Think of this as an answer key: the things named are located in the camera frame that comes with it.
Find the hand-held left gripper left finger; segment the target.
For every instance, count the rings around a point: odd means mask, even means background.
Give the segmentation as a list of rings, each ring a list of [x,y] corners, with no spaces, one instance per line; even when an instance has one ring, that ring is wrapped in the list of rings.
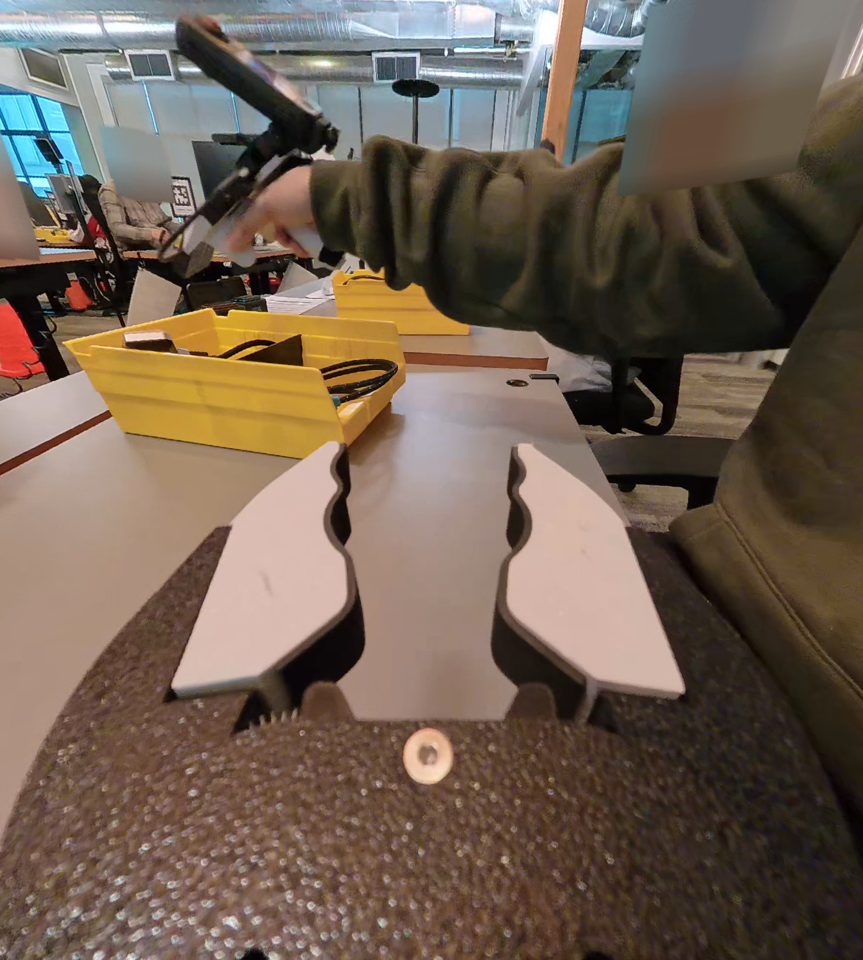
[[[353,561],[345,444],[327,441],[233,520],[170,689],[301,700],[362,657],[366,628]]]

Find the black monitor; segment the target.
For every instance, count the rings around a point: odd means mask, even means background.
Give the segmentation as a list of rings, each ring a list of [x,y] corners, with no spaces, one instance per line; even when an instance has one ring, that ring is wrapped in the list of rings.
[[[241,165],[246,142],[233,138],[229,142],[193,140],[190,142],[204,200],[208,200]]]

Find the yellow plastic bin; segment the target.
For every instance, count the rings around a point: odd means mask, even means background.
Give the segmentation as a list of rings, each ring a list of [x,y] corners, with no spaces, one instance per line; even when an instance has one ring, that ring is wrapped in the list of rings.
[[[302,459],[350,445],[405,384],[395,325],[206,308],[127,327],[163,330],[176,354],[123,347],[126,328],[67,343],[126,433]],[[235,359],[242,344],[301,334],[304,366]]]
[[[468,324],[438,311],[421,287],[412,284],[394,290],[382,272],[338,270],[330,280],[339,318],[388,321],[401,335],[468,336],[471,332]]]

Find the grey desk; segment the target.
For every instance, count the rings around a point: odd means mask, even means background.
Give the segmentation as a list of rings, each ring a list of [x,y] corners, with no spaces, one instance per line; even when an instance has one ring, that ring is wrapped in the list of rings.
[[[350,448],[349,550],[366,625],[341,681],[361,719],[491,719],[489,649],[511,448],[536,445],[622,508],[551,381],[412,367]],[[0,470],[0,842],[40,745],[114,636],[294,461],[126,435],[111,419]]]

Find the wooden pillar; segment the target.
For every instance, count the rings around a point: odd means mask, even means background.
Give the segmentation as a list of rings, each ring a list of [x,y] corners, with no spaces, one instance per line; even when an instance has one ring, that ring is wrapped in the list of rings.
[[[558,4],[541,133],[542,142],[550,145],[558,162],[562,162],[565,156],[587,5],[586,1],[561,1]]]

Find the person's olive sweatshirt torso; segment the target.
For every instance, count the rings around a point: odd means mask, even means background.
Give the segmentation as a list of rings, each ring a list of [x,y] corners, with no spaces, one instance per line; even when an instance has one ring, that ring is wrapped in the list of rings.
[[[713,504],[673,524],[863,817],[863,75],[819,103],[798,170],[688,193],[675,240],[735,246],[729,333],[791,333]]]

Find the black floor lamp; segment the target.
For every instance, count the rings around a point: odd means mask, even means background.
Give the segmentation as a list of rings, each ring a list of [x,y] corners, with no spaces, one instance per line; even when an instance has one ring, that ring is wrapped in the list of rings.
[[[437,97],[440,86],[425,78],[398,78],[393,81],[392,90],[396,95],[411,102],[411,142],[417,145],[420,134],[420,103]]]

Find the orange traffic cone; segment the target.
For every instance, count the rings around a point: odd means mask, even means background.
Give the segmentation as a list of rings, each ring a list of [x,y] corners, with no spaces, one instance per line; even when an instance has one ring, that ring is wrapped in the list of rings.
[[[0,303],[0,378],[24,380],[45,372],[14,308]]]

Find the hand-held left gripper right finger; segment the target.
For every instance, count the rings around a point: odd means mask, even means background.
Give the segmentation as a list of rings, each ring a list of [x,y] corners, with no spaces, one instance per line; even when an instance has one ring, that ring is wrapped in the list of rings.
[[[685,680],[625,523],[531,443],[512,448],[510,548],[497,583],[493,659],[554,701],[603,692],[677,700]]]

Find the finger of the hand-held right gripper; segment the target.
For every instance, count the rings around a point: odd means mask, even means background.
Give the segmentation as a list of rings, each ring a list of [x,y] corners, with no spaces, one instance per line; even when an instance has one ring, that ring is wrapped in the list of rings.
[[[191,279],[213,261],[214,248],[209,241],[213,225],[203,216],[189,218],[178,240],[178,274]]]

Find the black office chair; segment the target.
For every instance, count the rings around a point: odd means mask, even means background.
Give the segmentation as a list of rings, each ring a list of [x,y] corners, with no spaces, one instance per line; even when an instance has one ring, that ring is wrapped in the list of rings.
[[[681,489],[690,511],[713,502],[734,440],[671,433],[683,366],[683,357],[617,362],[607,390],[566,390],[563,395],[581,426],[609,434],[592,447],[611,484],[626,494],[640,485]]]

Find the grey panel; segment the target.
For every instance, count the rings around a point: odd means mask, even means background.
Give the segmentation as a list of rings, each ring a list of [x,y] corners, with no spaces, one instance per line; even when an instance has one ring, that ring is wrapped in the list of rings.
[[[135,327],[172,318],[181,306],[183,293],[180,285],[142,268],[135,275],[126,327]]]

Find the person's right hand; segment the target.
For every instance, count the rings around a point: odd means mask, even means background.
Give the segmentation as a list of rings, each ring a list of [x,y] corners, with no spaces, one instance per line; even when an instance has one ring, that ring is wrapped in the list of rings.
[[[311,201],[313,164],[304,164],[281,174],[248,201],[228,230],[224,249],[238,254],[251,248],[256,234],[272,239],[299,258],[312,252],[299,234],[316,230]]]

